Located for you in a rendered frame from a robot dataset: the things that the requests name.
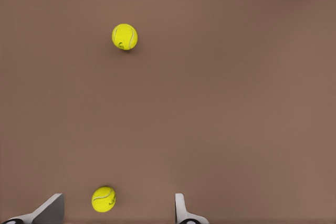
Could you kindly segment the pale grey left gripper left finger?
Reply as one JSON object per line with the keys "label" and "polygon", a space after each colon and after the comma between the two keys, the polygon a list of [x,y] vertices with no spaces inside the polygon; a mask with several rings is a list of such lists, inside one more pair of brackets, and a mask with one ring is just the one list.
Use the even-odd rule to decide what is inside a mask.
{"label": "pale grey left gripper left finger", "polygon": [[1,224],[63,224],[65,216],[64,194],[56,193],[35,211],[12,217]]}

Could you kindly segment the yellow tennis ball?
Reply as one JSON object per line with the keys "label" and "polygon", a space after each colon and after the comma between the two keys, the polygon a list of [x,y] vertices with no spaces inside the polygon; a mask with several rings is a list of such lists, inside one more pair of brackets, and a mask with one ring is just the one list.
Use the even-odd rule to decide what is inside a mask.
{"label": "yellow tennis ball", "polygon": [[110,211],[116,203],[116,193],[112,187],[102,186],[92,195],[91,204],[97,212]]}
{"label": "yellow tennis ball", "polygon": [[131,50],[138,42],[136,29],[129,24],[119,24],[112,31],[112,42],[121,50]]}

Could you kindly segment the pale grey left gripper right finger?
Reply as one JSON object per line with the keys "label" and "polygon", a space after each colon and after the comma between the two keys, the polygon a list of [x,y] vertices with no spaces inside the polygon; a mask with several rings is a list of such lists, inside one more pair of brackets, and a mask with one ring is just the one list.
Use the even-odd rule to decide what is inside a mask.
{"label": "pale grey left gripper right finger", "polygon": [[175,224],[209,224],[209,221],[202,216],[187,211],[184,195],[175,194]]}

